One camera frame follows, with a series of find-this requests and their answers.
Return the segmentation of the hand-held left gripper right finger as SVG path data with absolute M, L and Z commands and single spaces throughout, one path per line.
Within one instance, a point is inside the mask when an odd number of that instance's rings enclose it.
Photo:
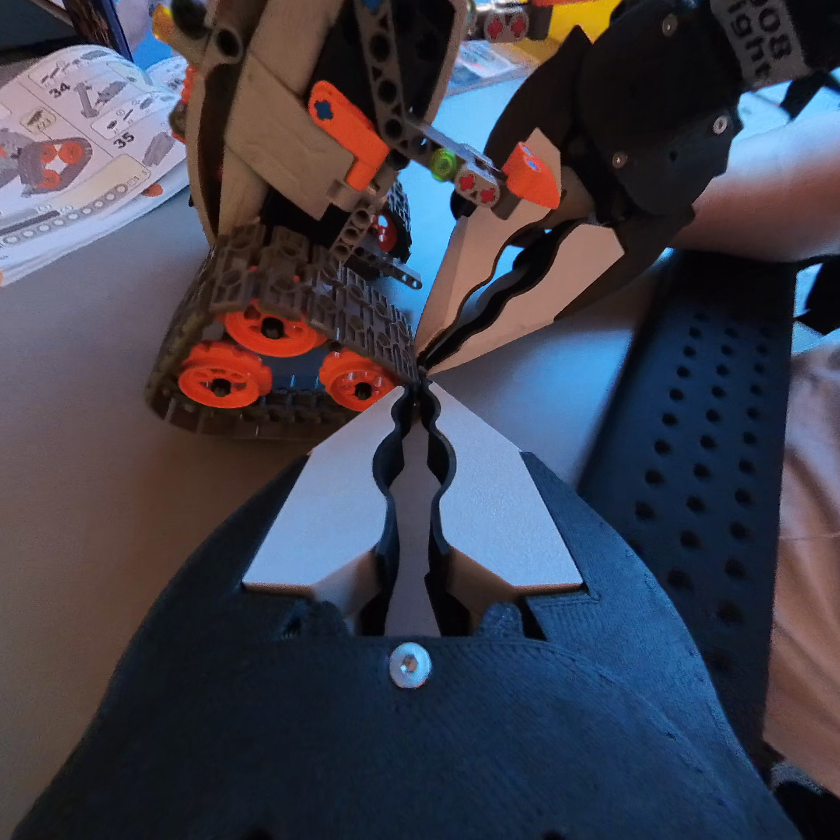
M 498 603 L 582 592 L 520 448 L 436 383 L 423 384 L 420 407 L 439 484 L 424 577 L 439 632 L 468 635 Z

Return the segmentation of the white instruction booklet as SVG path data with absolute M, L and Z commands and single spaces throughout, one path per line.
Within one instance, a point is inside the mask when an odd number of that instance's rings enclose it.
M 75 45 L 2 86 L 2 286 L 186 188 L 185 146 L 169 121 L 185 71 L 179 56 L 143 70 Z

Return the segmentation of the grey orange tracked toy robot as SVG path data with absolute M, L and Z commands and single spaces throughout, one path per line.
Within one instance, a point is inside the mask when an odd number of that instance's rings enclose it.
M 165 335 L 150 409 L 196 434 L 314 443 L 425 369 L 375 281 L 406 266 L 416 162 L 500 237 L 561 204 L 522 143 L 496 164 L 433 128 L 461 43 L 545 39 L 560 2 L 172 2 L 187 62 L 171 113 L 211 250 Z

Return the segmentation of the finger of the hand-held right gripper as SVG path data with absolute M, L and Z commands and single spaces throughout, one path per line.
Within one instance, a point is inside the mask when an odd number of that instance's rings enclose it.
M 436 375 L 547 327 L 624 256 L 610 227 L 577 224 L 523 250 L 421 362 Z
M 504 181 L 493 207 L 458 220 L 416 330 L 422 368 L 464 364 L 533 328 L 502 326 L 515 280 L 494 280 L 504 251 L 540 244 L 581 221 L 581 184 L 564 194 L 560 143 L 534 128 L 503 156 Z

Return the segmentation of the yellow plastic box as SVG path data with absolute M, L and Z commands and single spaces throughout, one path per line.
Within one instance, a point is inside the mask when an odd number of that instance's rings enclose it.
M 620 1 L 557 2 L 552 6 L 549 38 L 561 43 L 574 27 L 581 27 L 590 41 L 595 41 L 609 26 L 611 15 Z

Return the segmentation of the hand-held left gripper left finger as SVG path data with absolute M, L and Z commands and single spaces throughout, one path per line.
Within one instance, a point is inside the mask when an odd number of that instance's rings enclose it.
M 315 447 L 244 587 L 332 603 L 358 633 L 383 635 L 400 556 L 391 485 L 410 427 L 411 390 L 397 386 Z

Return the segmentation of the grey desk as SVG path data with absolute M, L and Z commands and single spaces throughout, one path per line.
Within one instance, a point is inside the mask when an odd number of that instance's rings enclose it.
M 183 191 L 2 288 L 2 838 L 77 745 L 172 576 L 307 450 L 195 435 L 145 405 L 206 253 Z M 661 273 L 442 374 L 441 386 L 576 485 Z M 404 446 L 386 633 L 437 636 L 423 577 L 438 483 L 422 426 Z

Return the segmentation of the colourful paper leaflet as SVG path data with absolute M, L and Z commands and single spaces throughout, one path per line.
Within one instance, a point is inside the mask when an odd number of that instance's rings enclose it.
M 447 96 L 513 81 L 531 74 L 539 58 L 518 44 L 491 44 L 467 40 L 460 44 Z

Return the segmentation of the person's right forearm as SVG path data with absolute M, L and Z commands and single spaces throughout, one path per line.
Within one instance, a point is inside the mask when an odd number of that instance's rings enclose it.
M 693 209 L 672 248 L 770 263 L 838 256 L 838 112 L 734 143 Z

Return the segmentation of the dark printed cardboard box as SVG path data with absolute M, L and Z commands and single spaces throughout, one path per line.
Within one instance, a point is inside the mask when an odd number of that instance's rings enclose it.
M 142 69 L 172 58 L 174 51 L 152 34 L 152 14 L 166 1 L 58 1 L 76 33 L 114 49 Z

